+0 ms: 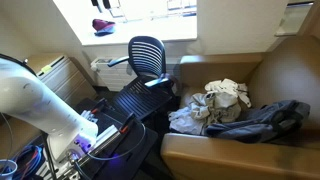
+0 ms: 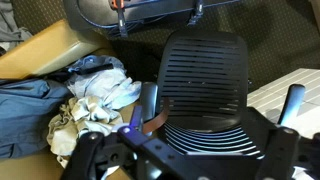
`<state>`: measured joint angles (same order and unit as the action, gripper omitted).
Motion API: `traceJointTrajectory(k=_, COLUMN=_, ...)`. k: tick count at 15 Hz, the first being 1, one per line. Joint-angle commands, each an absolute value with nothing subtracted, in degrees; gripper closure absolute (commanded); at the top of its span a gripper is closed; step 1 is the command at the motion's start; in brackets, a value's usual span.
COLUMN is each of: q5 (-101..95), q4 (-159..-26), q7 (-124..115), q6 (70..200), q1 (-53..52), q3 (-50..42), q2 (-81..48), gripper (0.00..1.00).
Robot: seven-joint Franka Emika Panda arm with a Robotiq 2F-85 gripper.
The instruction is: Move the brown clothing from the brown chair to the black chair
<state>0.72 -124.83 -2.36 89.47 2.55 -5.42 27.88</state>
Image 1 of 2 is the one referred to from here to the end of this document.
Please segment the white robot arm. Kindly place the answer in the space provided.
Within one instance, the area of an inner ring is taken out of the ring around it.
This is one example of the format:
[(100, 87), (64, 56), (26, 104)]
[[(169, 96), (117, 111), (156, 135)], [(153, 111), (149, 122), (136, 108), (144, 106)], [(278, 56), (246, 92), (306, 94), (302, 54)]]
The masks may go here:
[(4, 57), (0, 59), (0, 111), (47, 133), (54, 160), (97, 142), (95, 123), (79, 115), (22, 63)]

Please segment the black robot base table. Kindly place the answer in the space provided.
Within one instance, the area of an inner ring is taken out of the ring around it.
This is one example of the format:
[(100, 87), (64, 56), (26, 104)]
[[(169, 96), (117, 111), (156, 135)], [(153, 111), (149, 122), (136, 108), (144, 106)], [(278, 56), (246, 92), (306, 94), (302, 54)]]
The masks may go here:
[(104, 101), (84, 99), (75, 108), (78, 113), (95, 110), (100, 140), (89, 156), (79, 158), (58, 180), (133, 180), (158, 134), (136, 119), (124, 129), (126, 116)]

